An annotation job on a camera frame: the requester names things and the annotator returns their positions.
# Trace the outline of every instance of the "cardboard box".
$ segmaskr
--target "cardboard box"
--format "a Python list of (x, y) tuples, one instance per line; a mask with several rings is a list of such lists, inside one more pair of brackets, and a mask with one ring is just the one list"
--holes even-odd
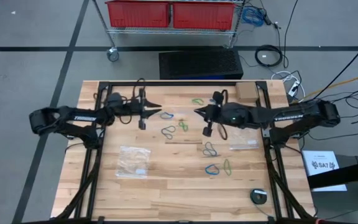
[(255, 103), (258, 93), (255, 82), (237, 82), (237, 100), (240, 103)]

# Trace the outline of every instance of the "clear plastic bag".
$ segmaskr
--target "clear plastic bag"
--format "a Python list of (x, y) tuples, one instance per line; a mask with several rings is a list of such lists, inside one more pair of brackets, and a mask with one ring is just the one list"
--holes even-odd
[(149, 169), (150, 150), (121, 146), (116, 176), (146, 178)]
[(230, 150), (259, 148), (259, 129), (239, 129), (226, 126)]

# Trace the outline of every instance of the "wire shelf cart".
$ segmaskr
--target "wire shelf cart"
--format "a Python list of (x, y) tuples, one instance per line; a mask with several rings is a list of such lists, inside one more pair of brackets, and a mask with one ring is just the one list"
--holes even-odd
[[(237, 15), (237, 18), (234, 19), (234, 25), (231, 30), (219, 30), (219, 29), (176, 29), (173, 28), (172, 22), (170, 22), (168, 27), (163, 28), (148, 28), (148, 27), (112, 27), (108, 28), (106, 22), (103, 18), (103, 15), (100, 11), (98, 3), (96, 0), (92, 0), (93, 4), (96, 8), (100, 21), (102, 22), (103, 28), (106, 32), (106, 35), (111, 43), (111, 48), (107, 51), (107, 58), (111, 62), (115, 62), (119, 59), (118, 49), (114, 43), (114, 35), (115, 34), (181, 34), (181, 35), (220, 35), (220, 36), (228, 36), (229, 44), (224, 45), (227, 48), (233, 48), (234, 42), (233, 40), (236, 38), (237, 30), (241, 21), (242, 10), (244, 9), (244, 5), (246, 0), (168, 0), (169, 2), (230, 2), (234, 4), (239, 4), (241, 6), (241, 10)], [(133, 1), (160, 1), (160, 0), (133, 0)]]

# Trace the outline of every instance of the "wooden table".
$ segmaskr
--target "wooden table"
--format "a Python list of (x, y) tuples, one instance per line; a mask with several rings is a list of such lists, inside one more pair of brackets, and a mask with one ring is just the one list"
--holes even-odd
[[(269, 80), (267, 84), (272, 108), (288, 106), (283, 83)], [(94, 109), (93, 93), (97, 92), (98, 85), (97, 81), (83, 83), (79, 108)], [(191, 100), (202, 98), (204, 103), (208, 104), (213, 92), (224, 88), (228, 90), (229, 101), (236, 101), (234, 86), (147, 86), (147, 99), (162, 105), (163, 111), (175, 116), (165, 120), (155, 114), (146, 120), (145, 131), (138, 129), (138, 117), (134, 117), (127, 125), (116, 119), (116, 122), (106, 129), (93, 219), (105, 216), (106, 220), (263, 221), (267, 217), (249, 198), (250, 191), (255, 188), (264, 189), (268, 193), (267, 203), (259, 208), (269, 215), (274, 215), (260, 130), (228, 127), (228, 141), (223, 141), (215, 129), (211, 138), (202, 135), (202, 128), (206, 123), (193, 112), (201, 106), (192, 104)], [(113, 90), (128, 98), (132, 95), (131, 86), (117, 86)], [(179, 120), (188, 125), (187, 132), (178, 126)], [(290, 121), (276, 124), (286, 126)], [(170, 125), (176, 126), (172, 140), (160, 132), (162, 128)], [(257, 138), (259, 148), (229, 150), (235, 138), (242, 138), (243, 141)], [(204, 157), (202, 150), (208, 141), (221, 156)], [(69, 145), (78, 142), (80, 140), (70, 141)], [(287, 145), (298, 149), (297, 140), (291, 139)], [(146, 179), (116, 176), (121, 146), (151, 150)], [(78, 145), (71, 147), (66, 153), (52, 217), (62, 212), (78, 190), (85, 150), (82, 145)], [(313, 201), (300, 154), (282, 149), (282, 157), (289, 189), (313, 215)], [(231, 175), (223, 171), (225, 159), (231, 164)], [(217, 164), (220, 168), (219, 175), (208, 175), (204, 171), (210, 164)], [(283, 195), (280, 190), (278, 192), (285, 216), (287, 213)], [(82, 215), (85, 215), (86, 204), (83, 205)]]

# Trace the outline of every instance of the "caster wheel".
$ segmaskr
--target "caster wheel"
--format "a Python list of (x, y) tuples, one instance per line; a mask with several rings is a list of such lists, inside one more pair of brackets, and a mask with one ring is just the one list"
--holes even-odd
[(107, 58), (110, 62), (116, 62), (119, 59), (119, 53), (116, 48), (111, 48), (107, 51)]

